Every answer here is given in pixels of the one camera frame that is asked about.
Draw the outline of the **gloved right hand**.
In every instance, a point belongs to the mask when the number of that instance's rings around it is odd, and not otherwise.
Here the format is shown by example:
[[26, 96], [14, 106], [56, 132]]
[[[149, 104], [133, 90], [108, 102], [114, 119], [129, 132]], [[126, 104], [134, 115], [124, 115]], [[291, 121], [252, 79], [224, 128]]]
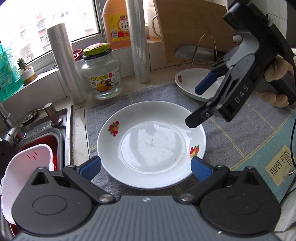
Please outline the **gloved right hand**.
[[[274, 80], [280, 80], [287, 73], [290, 73], [293, 77], [295, 76], [293, 66], [283, 59], [280, 55], [276, 56], [276, 60], [266, 70], [264, 77], [267, 82]], [[277, 108], [284, 108], [289, 105], [287, 96], [284, 94], [275, 94], [272, 92], [256, 93], [259, 98], [272, 106]]]

